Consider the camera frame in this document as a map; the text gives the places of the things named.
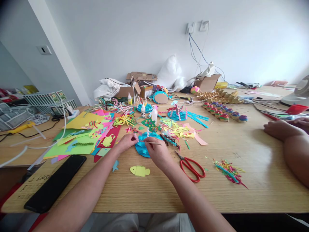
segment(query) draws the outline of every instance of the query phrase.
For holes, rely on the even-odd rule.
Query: person's arm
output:
[[[284,159],[291,171],[309,188],[309,136],[285,121],[270,121],[264,131],[284,142]]]
[[[148,137],[144,141],[153,162],[174,185],[196,232],[235,231],[174,162],[162,140]],[[150,144],[148,141],[161,143],[161,146]]]
[[[80,231],[102,193],[107,177],[119,155],[137,143],[133,134],[125,135],[65,195],[34,231]]]

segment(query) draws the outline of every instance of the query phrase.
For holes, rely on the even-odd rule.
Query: white fan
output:
[[[283,97],[280,103],[288,106],[295,104],[309,106],[309,75],[298,83],[294,93]]]

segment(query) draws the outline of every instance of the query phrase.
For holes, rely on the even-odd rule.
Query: box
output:
[[[195,80],[195,86],[199,87],[202,92],[211,92],[216,86],[216,83],[221,74],[213,74],[211,77],[202,77]]]
[[[128,103],[129,93],[132,97],[132,103],[135,105],[138,95],[141,93],[141,89],[137,83],[134,86],[130,86],[130,87],[120,87],[119,93],[117,93],[115,98],[119,102],[123,101],[125,103]]]
[[[141,85],[141,93],[139,94],[142,98],[147,98],[152,95],[152,86],[151,85]]]
[[[133,81],[156,81],[157,75],[143,72],[131,72],[126,76],[128,82],[132,83]]]

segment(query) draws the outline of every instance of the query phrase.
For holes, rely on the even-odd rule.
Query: wall outlet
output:
[[[37,46],[37,48],[42,55],[51,54],[51,51],[47,45]]]
[[[207,27],[209,27],[208,25],[209,21],[201,21],[201,26],[200,26],[200,31],[207,31]]]
[[[194,32],[195,22],[187,24],[186,34],[192,34]]]

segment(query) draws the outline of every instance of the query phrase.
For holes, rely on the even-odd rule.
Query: person's hand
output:
[[[302,117],[295,120],[287,120],[286,122],[303,129],[307,134],[309,134],[309,118]]]
[[[144,139],[144,142],[149,152],[150,158],[158,168],[162,170],[163,168],[168,167],[169,165],[172,165],[174,163],[173,157],[167,149],[167,146],[165,145],[165,142],[163,140],[159,140],[154,137],[147,137],[146,139]],[[160,143],[161,146],[148,142]]]
[[[122,153],[135,144],[137,144],[137,140],[134,138],[134,135],[130,133],[124,135],[115,147],[117,147],[117,149],[119,149],[119,152]]]
[[[287,138],[292,136],[308,136],[304,130],[282,120],[268,122],[268,124],[264,125],[264,131],[281,141],[285,141]]]

